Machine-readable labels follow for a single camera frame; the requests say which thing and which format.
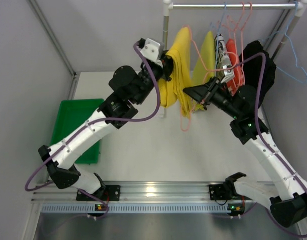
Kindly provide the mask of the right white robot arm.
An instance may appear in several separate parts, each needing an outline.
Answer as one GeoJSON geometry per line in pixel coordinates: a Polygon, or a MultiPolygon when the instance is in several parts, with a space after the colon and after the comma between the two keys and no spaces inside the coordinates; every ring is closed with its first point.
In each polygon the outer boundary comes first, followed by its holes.
{"type": "Polygon", "coordinates": [[[208,83],[187,87],[183,92],[207,107],[214,105],[233,118],[230,128],[234,136],[258,160],[273,186],[250,179],[238,172],[226,178],[222,185],[225,198],[246,197],[270,211],[284,228],[307,218],[307,181],[298,176],[283,156],[267,126],[256,115],[257,90],[241,86],[235,95],[214,77],[208,83]]]}

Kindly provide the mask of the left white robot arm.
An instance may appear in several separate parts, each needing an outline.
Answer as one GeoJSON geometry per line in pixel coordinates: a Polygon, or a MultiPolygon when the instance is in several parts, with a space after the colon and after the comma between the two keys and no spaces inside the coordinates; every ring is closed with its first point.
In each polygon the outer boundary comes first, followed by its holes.
{"type": "Polygon", "coordinates": [[[169,80],[174,62],[166,52],[156,58],[144,56],[140,72],[131,66],[118,68],[109,82],[112,94],[69,136],[52,146],[43,145],[38,153],[58,189],[74,187],[77,201],[100,200],[107,187],[97,173],[80,169],[76,161],[105,136],[134,122],[141,105],[160,79],[169,80]]]}

